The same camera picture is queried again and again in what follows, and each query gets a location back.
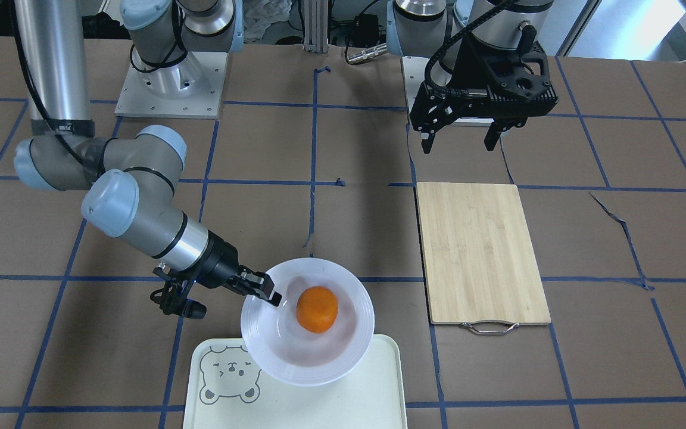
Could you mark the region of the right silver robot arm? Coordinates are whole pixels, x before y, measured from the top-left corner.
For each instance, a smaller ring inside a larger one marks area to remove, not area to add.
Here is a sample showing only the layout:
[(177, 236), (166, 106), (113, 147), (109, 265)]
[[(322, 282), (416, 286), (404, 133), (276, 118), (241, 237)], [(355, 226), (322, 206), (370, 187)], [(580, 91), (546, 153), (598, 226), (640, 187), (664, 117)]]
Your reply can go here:
[(11, 1), (17, 57), (32, 101), (33, 136), (14, 167), (31, 188), (84, 190), (82, 217), (160, 265), (150, 299), (164, 314), (202, 318), (188, 299), (194, 283), (224, 286), (277, 306), (270, 275), (239, 263), (231, 244), (173, 202), (187, 146), (175, 130), (150, 125), (132, 139), (98, 138), (87, 88), (82, 17), (76, 1)]

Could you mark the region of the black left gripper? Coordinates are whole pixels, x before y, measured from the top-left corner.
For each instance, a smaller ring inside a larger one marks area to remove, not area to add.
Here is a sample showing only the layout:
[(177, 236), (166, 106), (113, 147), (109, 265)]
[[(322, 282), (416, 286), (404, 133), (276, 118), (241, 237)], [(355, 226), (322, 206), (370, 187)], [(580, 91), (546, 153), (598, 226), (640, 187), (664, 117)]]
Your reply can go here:
[[(529, 117), (550, 113), (559, 101), (544, 48), (530, 36), (525, 40), (509, 51), (490, 47), (476, 36), (465, 36), (459, 43), (446, 89), (461, 89), (452, 95), (457, 98), (470, 98), (472, 89), (487, 93), (469, 111), (493, 119), (484, 138), (488, 152), (496, 148), (503, 132), (525, 125)], [(426, 81), (435, 63), (428, 61)], [(441, 122), (419, 125), (424, 154), (431, 153), (436, 133), (444, 126)]]

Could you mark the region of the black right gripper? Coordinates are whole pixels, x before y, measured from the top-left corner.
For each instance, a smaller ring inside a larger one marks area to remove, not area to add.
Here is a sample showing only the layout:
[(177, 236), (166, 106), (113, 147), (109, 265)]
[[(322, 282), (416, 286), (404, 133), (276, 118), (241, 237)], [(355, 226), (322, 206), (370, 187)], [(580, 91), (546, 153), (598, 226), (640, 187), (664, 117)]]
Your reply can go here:
[(196, 281), (206, 288), (224, 286), (241, 296), (254, 296), (278, 307), (283, 296), (267, 272), (251, 271), (239, 263), (236, 247), (210, 232), (204, 255), (196, 262)]

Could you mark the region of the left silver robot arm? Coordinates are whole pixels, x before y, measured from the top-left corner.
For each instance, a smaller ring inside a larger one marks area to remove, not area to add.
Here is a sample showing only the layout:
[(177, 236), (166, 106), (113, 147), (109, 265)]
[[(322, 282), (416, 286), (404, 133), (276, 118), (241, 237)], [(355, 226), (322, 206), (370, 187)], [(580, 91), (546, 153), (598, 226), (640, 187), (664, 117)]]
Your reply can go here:
[(552, 1), (389, 1), (386, 45), (427, 60), (409, 111), (422, 149), (459, 119), (488, 119), (485, 149), (555, 108), (558, 94), (537, 33)]

